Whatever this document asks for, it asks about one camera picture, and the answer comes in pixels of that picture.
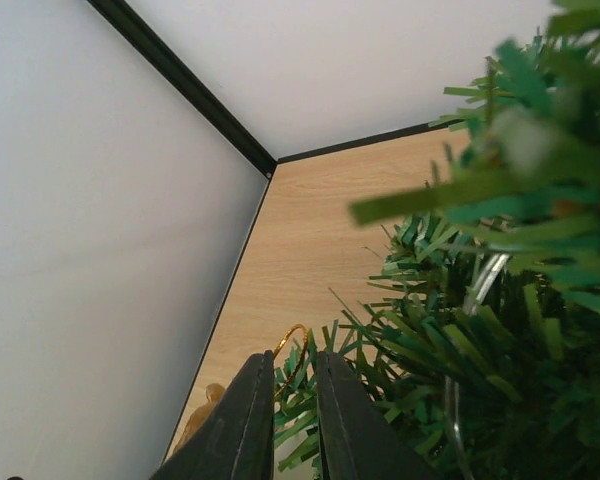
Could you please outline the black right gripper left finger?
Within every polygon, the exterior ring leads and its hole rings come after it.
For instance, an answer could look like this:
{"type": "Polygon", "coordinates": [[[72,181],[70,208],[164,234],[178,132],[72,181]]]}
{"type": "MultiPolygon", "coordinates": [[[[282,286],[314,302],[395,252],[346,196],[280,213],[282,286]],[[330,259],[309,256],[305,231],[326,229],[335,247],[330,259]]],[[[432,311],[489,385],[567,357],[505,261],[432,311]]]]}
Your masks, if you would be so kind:
{"type": "Polygon", "coordinates": [[[151,480],[274,477],[273,352],[251,355],[191,439],[151,480]]]}

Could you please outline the wooden ornament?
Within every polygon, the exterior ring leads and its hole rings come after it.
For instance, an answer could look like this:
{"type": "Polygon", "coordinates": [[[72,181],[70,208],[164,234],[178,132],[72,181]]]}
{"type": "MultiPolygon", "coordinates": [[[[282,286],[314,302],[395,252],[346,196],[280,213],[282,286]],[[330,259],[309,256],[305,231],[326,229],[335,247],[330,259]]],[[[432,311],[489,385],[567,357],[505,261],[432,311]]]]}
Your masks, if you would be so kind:
{"type": "MultiPolygon", "coordinates": [[[[296,378],[301,366],[302,361],[304,360],[304,356],[308,352],[309,345],[309,330],[302,324],[293,325],[281,338],[276,348],[273,350],[273,359],[276,359],[283,347],[287,344],[292,335],[296,332],[300,331],[302,333],[302,344],[300,349],[300,361],[292,371],[290,375],[287,376],[285,382],[282,386],[275,392],[274,398],[277,399],[281,393],[292,383],[292,381],[296,378]]],[[[206,403],[196,408],[193,413],[189,416],[182,435],[178,442],[175,444],[172,453],[177,453],[184,445],[194,436],[194,434],[200,429],[209,415],[213,412],[216,405],[222,399],[226,388],[219,383],[211,383],[205,389],[206,395],[206,403]]]]}

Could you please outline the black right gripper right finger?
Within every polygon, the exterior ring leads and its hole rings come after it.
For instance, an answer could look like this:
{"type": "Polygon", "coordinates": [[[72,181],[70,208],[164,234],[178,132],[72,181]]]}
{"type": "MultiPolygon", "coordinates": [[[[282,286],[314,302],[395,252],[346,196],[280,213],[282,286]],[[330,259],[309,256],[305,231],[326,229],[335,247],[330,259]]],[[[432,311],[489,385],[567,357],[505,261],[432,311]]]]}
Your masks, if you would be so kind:
{"type": "Polygon", "coordinates": [[[435,472],[375,409],[345,360],[317,356],[320,472],[323,479],[433,479],[435,472]]]}

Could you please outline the small green christmas tree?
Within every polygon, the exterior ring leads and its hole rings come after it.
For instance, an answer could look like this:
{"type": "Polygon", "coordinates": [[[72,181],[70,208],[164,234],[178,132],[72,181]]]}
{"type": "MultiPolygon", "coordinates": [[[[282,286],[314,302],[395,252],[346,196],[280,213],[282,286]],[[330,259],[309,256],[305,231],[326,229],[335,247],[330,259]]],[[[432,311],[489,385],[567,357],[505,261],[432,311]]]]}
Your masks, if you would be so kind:
{"type": "Polygon", "coordinates": [[[277,466],[322,479],[320,350],[341,354],[371,402],[440,479],[464,479],[445,429],[460,386],[474,479],[600,479],[600,1],[559,1],[527,44],[500,43],[439,123],[467,132],[448,179],[353,203],[358,224],[403,215],[371,286],[386,291],[310,340],[282,392],[277,466]],[[510,256],[472,315],[482,267],[510,256]]]}

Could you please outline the clear led string lights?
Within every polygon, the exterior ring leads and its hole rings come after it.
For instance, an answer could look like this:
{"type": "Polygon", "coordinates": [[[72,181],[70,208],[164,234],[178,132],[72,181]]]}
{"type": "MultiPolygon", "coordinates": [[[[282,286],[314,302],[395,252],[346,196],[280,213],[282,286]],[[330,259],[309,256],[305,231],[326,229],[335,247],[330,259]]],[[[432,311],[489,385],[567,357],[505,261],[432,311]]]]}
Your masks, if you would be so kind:
{"type": "MultiPolygon", "coordinates": [[[[485,263],[473,286],[468,289],[463,304],[463,312],[465,314],[472,315],[476,312],[495,283],[498,275],[506,267],[509,259],[510,256],[507,254],[497,254],[485,263]]],[[[456,454],[460,473],[464,479],[474,480],[474,475],[464,450],[460,426],[460,386],[450,377],[445,378],[444,406],[447,439],[456,454]]]]}

